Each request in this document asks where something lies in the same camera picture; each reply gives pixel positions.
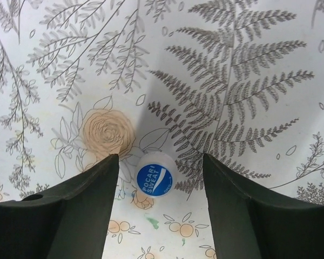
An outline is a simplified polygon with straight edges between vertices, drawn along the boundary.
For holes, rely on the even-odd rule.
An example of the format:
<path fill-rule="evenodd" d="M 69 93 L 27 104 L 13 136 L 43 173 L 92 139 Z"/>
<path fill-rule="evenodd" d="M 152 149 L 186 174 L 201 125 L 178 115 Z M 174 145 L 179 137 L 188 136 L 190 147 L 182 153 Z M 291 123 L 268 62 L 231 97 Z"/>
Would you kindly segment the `small blue cap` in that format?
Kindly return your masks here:
<path fill-rule="evenodd" d="M 169 155 L 152 152 L 138 161 L 134 180 L 143 194 L 158 198 L 170 193 L 175 187 L 177 176 L 178 167 Z"/>

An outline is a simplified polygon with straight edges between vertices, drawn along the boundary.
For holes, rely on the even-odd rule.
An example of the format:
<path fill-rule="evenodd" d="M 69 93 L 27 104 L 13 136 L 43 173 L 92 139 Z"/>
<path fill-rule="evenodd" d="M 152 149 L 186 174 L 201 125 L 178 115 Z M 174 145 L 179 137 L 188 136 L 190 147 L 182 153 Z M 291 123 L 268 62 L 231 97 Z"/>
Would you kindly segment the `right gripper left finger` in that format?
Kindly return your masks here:
<path fill-rule="evenodd" d="M 0 202 L 0 258 L 101 258 L 118 173 L 112 154 L 45 191 Z"/>

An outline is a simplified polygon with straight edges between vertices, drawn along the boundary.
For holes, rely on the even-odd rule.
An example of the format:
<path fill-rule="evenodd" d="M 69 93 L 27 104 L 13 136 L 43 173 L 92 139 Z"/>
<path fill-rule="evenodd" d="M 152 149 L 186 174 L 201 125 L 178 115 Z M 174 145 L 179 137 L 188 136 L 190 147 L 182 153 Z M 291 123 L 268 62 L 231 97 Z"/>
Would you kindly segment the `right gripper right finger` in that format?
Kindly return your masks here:
<path fill-rule="evenodd" d="M 324 258 L 324 205 L 270 190 L 203 156 L 217 258 Z"/>

